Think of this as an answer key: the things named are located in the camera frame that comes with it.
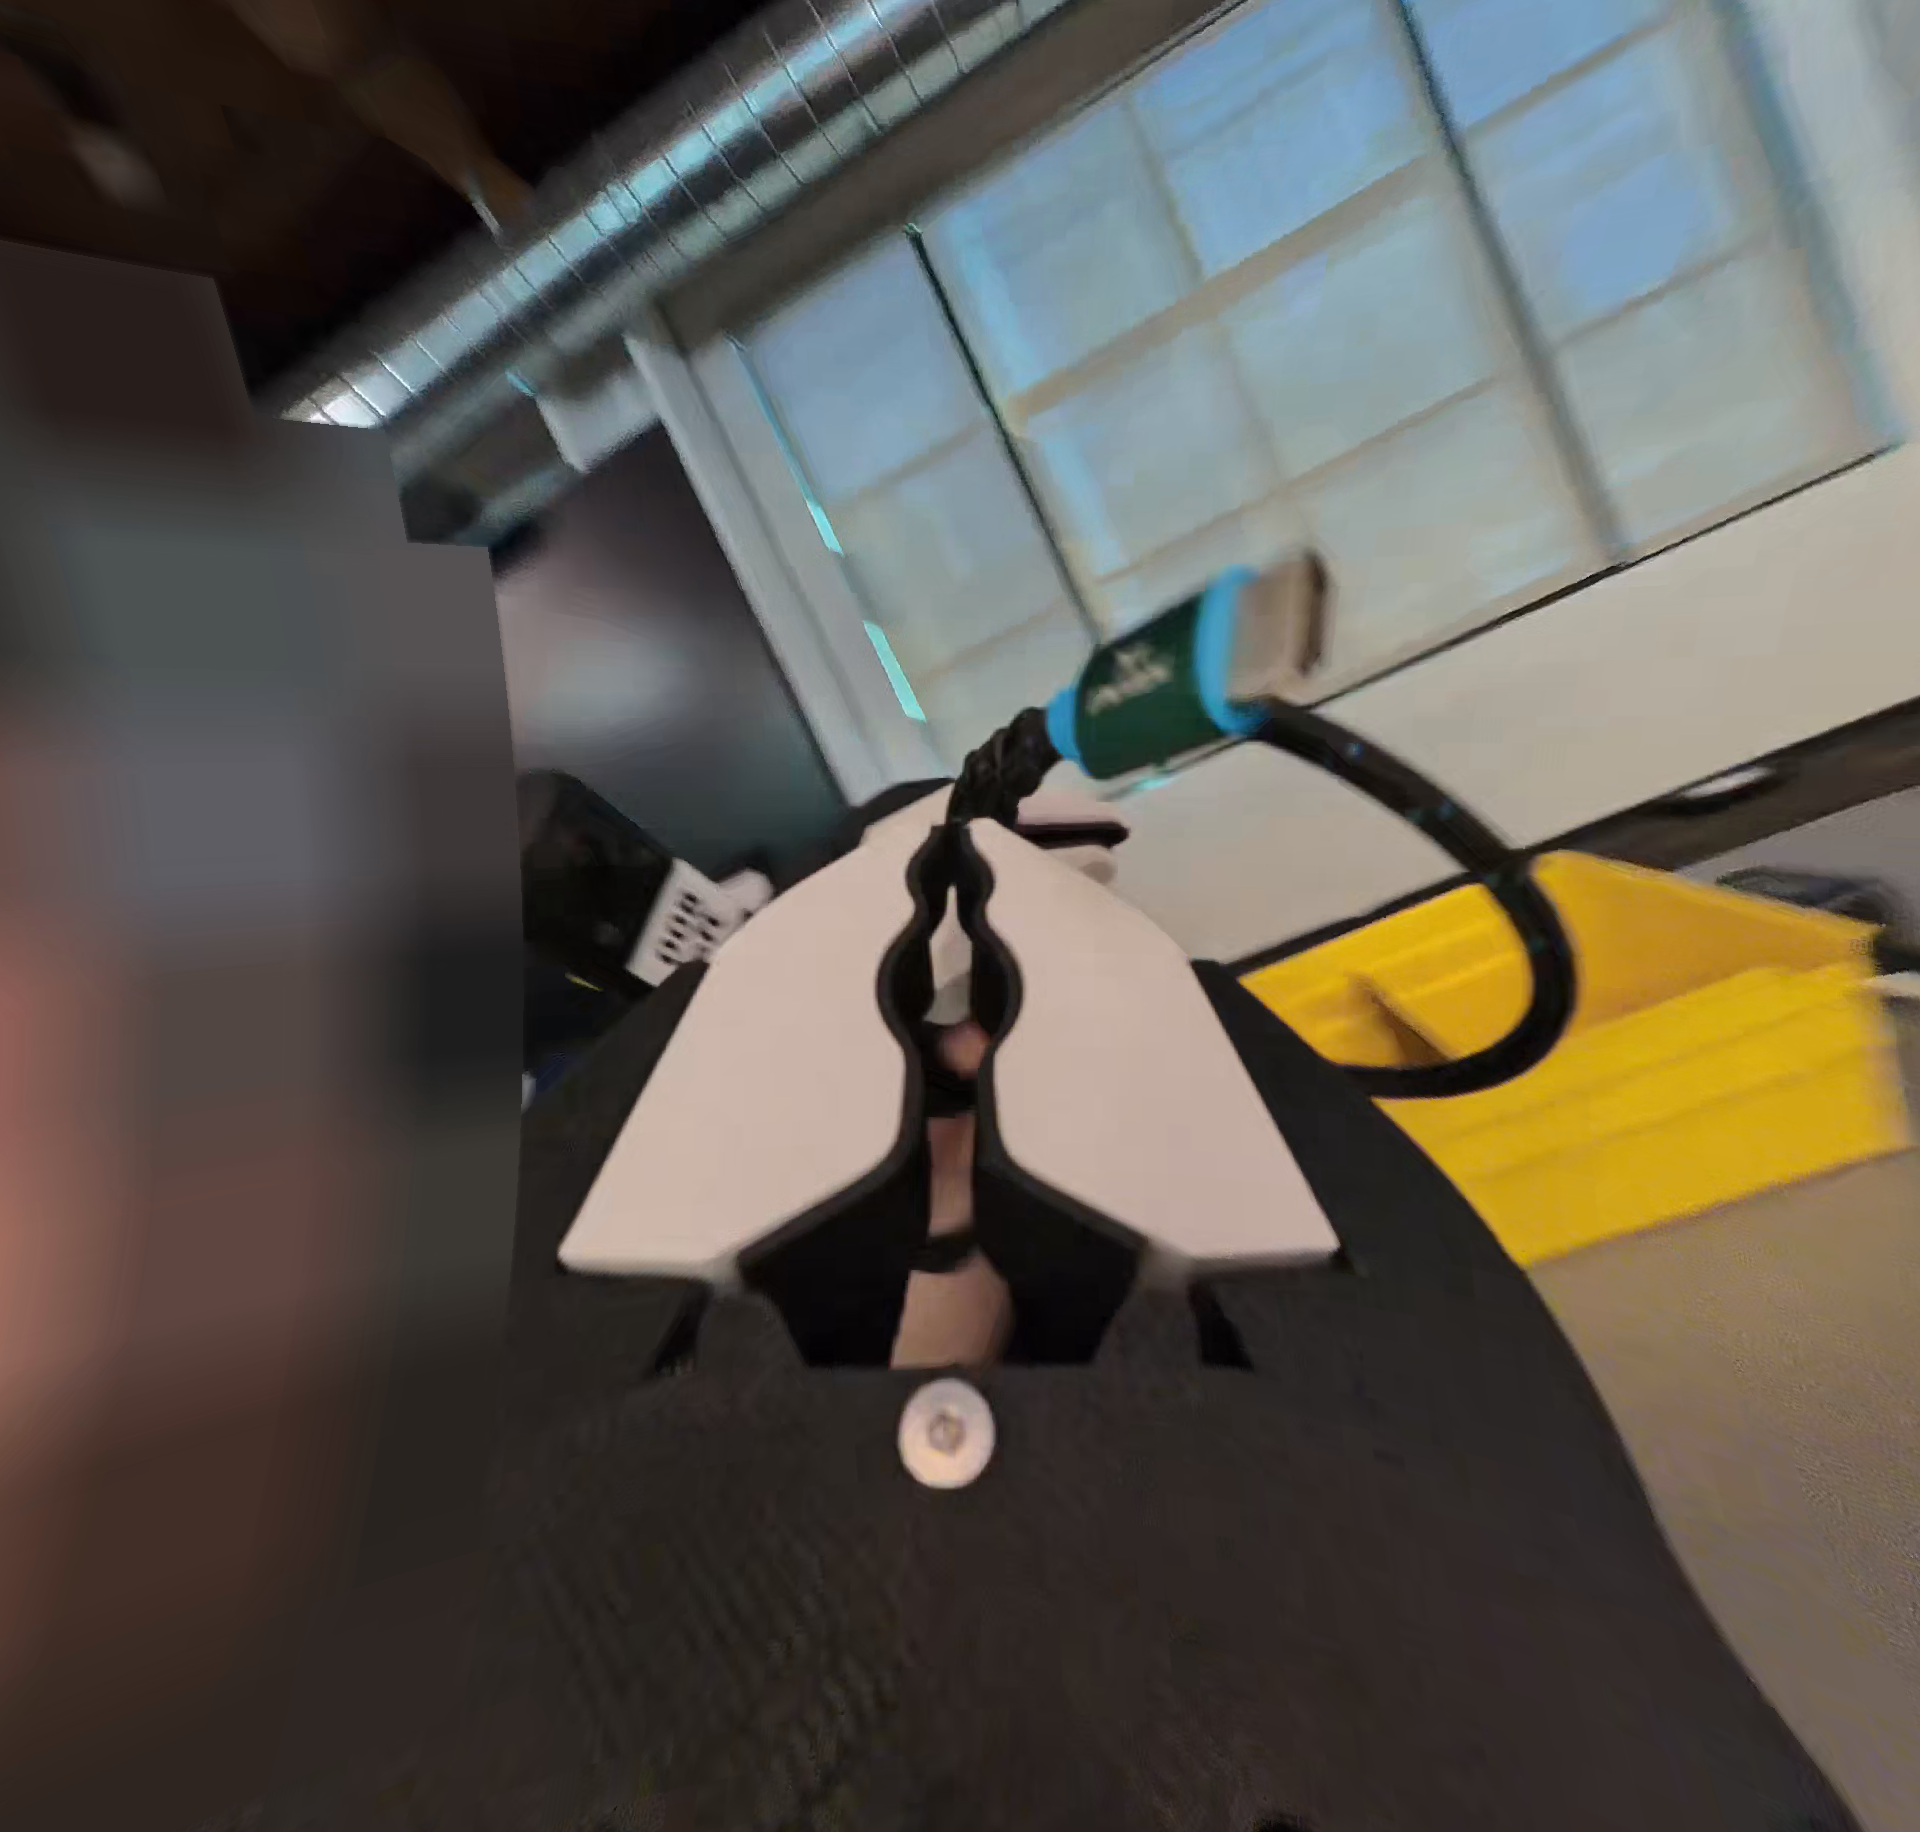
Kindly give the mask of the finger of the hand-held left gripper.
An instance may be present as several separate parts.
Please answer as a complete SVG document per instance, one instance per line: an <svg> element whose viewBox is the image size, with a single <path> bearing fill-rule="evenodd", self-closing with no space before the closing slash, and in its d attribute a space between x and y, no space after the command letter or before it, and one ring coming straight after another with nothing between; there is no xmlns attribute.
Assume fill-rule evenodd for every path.
<svg viewBox="0 0 1920 1832"><path fill-rule="evenodd" d="M1077 791L1035 791L1019 802L1017 835L1089 878L1114 878L1129 826L1108 803Z"/></svg>
<svg viewBox="0 0 1920 1832"><path fill-rule="evenodd" d="M853 813L848 859L912 859L946 826L948 787L896 787Z"/></svg>

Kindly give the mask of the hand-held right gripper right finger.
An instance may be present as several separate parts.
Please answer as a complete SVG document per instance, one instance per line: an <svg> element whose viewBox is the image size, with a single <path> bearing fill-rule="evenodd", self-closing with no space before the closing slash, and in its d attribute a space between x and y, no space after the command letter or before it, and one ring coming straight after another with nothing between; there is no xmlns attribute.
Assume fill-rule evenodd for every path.
<svg viewBox="0 0 1920 1832"><path fill-rule="evenodd" d="M1187 1271L1289 1268L1334 1227L1176 941L1010 830L971 827L976 980L1005 972L979 1139Z"/></svg>

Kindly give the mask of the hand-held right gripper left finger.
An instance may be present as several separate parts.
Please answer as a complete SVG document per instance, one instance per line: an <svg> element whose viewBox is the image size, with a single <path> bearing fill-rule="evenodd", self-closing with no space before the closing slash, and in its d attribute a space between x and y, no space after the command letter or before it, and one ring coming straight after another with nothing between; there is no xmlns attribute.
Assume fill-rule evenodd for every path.
<svg viewBox="0 0 1920 1832"><path fill-rule="evenodd" d="M559 1243L581 1274L723 1283L923 1135L916 1049L946 916L912 859L833 859L701 968Z"/></svg>

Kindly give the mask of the yellow plastic bin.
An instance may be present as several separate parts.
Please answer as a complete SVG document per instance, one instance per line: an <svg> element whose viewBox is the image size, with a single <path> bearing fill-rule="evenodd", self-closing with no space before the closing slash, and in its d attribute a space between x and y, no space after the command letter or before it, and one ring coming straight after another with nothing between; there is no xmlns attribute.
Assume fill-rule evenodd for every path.
<svg viewBox="0 0 1920 1832"><path fill-rule="evenodd" d="M1577 852L1533 877L1574 950L1559 1043L1496 1090L1383 1105L1521 1266L1909 1147L1868 924ZM1527 972L1466 889L1245 985L1328 1060L1409 1067L1494 1041Z"/></svg>

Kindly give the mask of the large paned window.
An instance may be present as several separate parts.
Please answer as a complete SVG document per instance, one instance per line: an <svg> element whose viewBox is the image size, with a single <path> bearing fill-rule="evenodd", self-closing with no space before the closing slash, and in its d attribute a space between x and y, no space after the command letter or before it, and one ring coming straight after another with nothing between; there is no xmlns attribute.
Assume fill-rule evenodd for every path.
<svg viewBox="0 0 1920 1832"><path fill-rule="evenodd" d="M1248 0L707 346L956 760L1314 548L1412 661L1866 462L1738 0Z"/></svg>

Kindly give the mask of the silver round ventilation duct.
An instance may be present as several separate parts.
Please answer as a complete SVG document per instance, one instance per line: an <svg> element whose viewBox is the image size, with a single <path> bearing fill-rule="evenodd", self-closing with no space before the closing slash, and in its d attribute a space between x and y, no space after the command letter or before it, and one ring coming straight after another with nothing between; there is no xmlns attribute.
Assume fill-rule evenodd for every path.
<svg viewBox="0 0 1920 1832"><path fill-rule="evenodd" d="M767 226L1019 33L1019 0L774 0L260 392L448 449Z"/></svg>

